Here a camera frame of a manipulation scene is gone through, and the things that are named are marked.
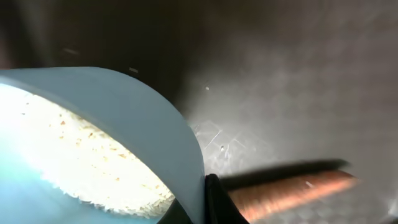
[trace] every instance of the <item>copper pipe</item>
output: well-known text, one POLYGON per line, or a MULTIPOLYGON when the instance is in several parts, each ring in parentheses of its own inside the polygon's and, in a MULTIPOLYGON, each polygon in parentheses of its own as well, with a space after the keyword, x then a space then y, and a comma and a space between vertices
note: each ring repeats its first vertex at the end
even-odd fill
POLYGON ((336 170, 246 187, 228 194, 243 217, 252 222, 346 190, 357 182, 352 175, 336 170))

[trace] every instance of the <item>uncooked rice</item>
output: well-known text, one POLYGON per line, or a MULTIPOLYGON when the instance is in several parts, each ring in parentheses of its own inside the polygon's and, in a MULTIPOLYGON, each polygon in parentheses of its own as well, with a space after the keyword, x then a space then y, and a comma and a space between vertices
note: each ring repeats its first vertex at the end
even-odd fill
POLYGON ((174 200, 171 191, 138 158, 71 111, 28 94, 21 116, 47 146, 32 160, 44 180, 65 194, 123 215, 158 217, 174 200))

